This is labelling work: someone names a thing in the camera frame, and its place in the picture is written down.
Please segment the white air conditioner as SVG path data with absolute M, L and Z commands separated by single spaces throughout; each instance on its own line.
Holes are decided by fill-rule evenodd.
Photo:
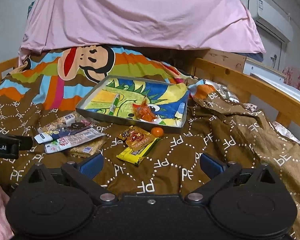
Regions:
M 256 25 L 283 43 L 293 40 L 293 28 L 277 10 L 264 0 L 248 0 L 248 9 Z

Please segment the pink bed sheet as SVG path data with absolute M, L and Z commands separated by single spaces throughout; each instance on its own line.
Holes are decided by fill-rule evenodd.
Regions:
M 36 0 L 19 61 L 31 53 L 97 44 L 265 51 L 240 0 Z

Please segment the blue white snack bar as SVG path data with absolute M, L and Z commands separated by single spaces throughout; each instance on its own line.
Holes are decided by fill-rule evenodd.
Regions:
M 69 127 L 68 128 L 63 128 L 63 129 L 55 129 L 54 131 L 39 133 L 38 135 L 36 135 L 34 137 L 34 140 L 38 144 L 44 144 L 46 142 L 51 142 L 51 141 L 60 139 L 62 137 L 66 137 L 66 136 L 69 136 L 69 135 L 74 135 L 74 134 L 79 133 L 79 132 L 84 131 L 84 130 L 71 130 Z

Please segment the brown monkey print blanket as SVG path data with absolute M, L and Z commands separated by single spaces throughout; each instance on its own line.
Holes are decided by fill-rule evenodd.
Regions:
M 93 53 L 105 53 L 118 46 L 87 46 Z M 117 159 L 125 148 L 119 139 L 122 126 L 99 122 L 97 130 L 107 135 L 107 142 L 100 149 L 105 164 L 94 181 L 115 194 L 154 193 L 187 194 L 208 182 L 200 170 L 199 159 L 206 152 L 227 162 L 236 161 L 247 168 L 268 163 L 285 183 L 298 208 L 293 226 L 293 237 L 300 239 L 300 143 L 281 135 L 263 111 L 251 111 L 240 103 L 222 97 L 220 90 L 209 81 L 198 80 L 192 85 L 176 85 L 176 89 L 157 92 L 144 83 L 124 85 L 135 100 L 145 96 L 152 111 L 168 117 L 168 104 L 184 97 L 190 88 L 187 118 L 180 134 L 168 134 L 157 142 L 139 166 Z M 50 115 L 25 122 L 6 116 L 6 104 L 0 102 L 0 133 L 35 136 L 38 128 L 51 120 Z

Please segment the green sausage stick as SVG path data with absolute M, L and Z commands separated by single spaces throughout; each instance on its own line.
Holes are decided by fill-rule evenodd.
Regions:
M 111 106 L 109 107 L 109 112 L 108 112 L 109 115 L 112 115 L 112 116 L 114 115 L 115 109 L 117 108 L 117 104 L 119 103 L 119 100 L 120 100 L 120 94 L 117 93 L 114 97 L 113 102 L 111 103 Z

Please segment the nut mix snack packet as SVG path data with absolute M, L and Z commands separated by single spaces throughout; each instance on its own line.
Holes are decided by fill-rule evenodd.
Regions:
M 91 122 L 77 112 L 67 114 L 57 120 L 38 128 L 38 133 L 54 131 L 55 129 L 63 129 L 71 127 L 74 123 L 83 124 L 84 126 L 91 125 Z

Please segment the dark chocolate candy packet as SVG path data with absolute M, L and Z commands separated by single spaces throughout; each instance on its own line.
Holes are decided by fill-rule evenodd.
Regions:
M 87 120 L 81 120 L 74 122 L 70 125 L 71 130 L 84 130 L 93 127 L 92 123 Z

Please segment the pink white packet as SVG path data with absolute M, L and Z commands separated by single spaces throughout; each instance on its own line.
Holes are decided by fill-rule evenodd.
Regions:
M 67 135 L 54 141 L 47 142 L 44 145 L 44 150 L 46 154 L 61 152 L 104 136 L 104 133 L 98 132 L 92 127 L 78 132 L 74 135 Z

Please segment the wooden bed frame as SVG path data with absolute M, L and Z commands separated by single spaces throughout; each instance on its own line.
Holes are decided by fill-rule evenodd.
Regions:
M 0 102 L 6 104 L 6 116 L 25 122 L 46 114 L 51 120 L 76 109 L 92 88 L 110 75 L 144 78 L 173 85 L 192 85 L 208 79 L 226 85 L 235 95 L 248 92 L 279 115 L 277 122 L 300 126 L 300 102 L 258 79 L 191 53 L 175 57 L 149 58 L 124 47 L 93 53 L 89 47 L 32 53 L 25 59 L 14 58 L 0 63 Z

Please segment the yellow snack bar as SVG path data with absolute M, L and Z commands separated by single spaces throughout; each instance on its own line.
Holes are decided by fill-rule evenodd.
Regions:
M 129 147 L 125 148 L 116 157 L 121 161 L 126 161 L 134 166 L 139 166 L 140 163 L 147 157 L 152 148 L 159 142 L 161 138 L 155 138 L 150 144 L 140 150 L 133 150 Z

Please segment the small orange tangerine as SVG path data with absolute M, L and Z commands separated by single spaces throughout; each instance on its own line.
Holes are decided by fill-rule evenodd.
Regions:
M 160 138 L 163 137 L 164 130 L 161 127 L 154 127 L 151 129 L 151 134 L 156 138 Z

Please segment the gold red snack packet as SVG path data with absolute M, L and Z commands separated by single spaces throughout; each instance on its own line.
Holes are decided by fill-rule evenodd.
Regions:
M 144 129 L 130 126 L 120 133 L 119 139 L 124 141 L 129 148 L 138 151 L 155 140 L 155 137 Z

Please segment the granola bar clear wrapper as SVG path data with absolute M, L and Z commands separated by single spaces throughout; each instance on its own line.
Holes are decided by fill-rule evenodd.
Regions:
M 98 153 L 102 146 L 106 143 L 106 141 L 106 136 L 102 136 L 79 146 L 68 149 L 66 153 L 67 155 L 75 158 L 89 158 L 95 153 Z

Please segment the white cabinet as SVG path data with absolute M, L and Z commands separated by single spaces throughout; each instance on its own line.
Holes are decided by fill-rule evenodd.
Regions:
M 284 83 L 285 76 L 250 57 L 245 58 L 243 74 L 256 77 L 265 77 L 277 83 Z

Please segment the orange snack packet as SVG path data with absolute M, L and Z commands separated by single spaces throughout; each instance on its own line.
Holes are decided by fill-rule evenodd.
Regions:
M 147 103 L 147 96 L 145 96 L 142 102 L 137 105 L 136 103 L 132 104 L 134 116 L 138 120 L 146 122 L 155 122 L 158 117 L 152 112 L 150 106 Z

